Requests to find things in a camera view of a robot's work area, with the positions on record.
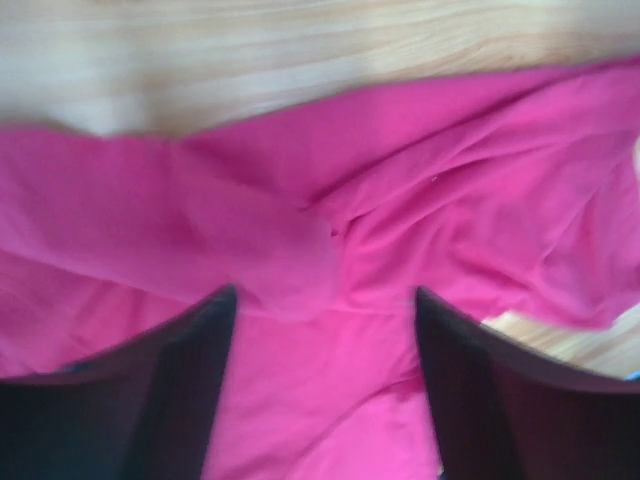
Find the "pink t shirt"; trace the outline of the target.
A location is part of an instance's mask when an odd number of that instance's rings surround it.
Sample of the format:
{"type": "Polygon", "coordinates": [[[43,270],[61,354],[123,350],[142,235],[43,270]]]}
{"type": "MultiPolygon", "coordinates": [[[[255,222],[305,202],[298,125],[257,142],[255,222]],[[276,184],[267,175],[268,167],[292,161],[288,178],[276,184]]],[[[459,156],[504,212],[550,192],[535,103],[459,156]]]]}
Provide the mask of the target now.
{"type": "Polygon", "coordinates": [[[639,301],[639,61],[378,86],[180,139],[1,131],[1,373],[239,291],[207,479],[432,479],[417,286],[606,329],[639,301]]]}

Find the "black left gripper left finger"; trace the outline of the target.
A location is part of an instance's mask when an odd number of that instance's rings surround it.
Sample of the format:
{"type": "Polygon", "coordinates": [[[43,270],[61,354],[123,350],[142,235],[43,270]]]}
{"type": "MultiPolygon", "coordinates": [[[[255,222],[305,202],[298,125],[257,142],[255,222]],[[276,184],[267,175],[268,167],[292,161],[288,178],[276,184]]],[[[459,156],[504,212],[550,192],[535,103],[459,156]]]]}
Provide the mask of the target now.
{"type": "Polygon", "coordinates": [[[84,361],[2,380],[2,478],[200,478],[236,311],[223,287],[84,361]]]}

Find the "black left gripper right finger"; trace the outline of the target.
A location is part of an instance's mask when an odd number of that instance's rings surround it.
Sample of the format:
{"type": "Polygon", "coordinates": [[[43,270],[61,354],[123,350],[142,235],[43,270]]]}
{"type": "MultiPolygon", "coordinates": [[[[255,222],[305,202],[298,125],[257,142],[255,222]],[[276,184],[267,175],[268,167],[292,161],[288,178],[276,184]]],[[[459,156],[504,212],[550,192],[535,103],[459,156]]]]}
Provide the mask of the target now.
{"type": "Polygon", "coordinates": [[[638,382],[538,354],[423,289],[415,332],[444,478],[638,478],[638,382]]]}

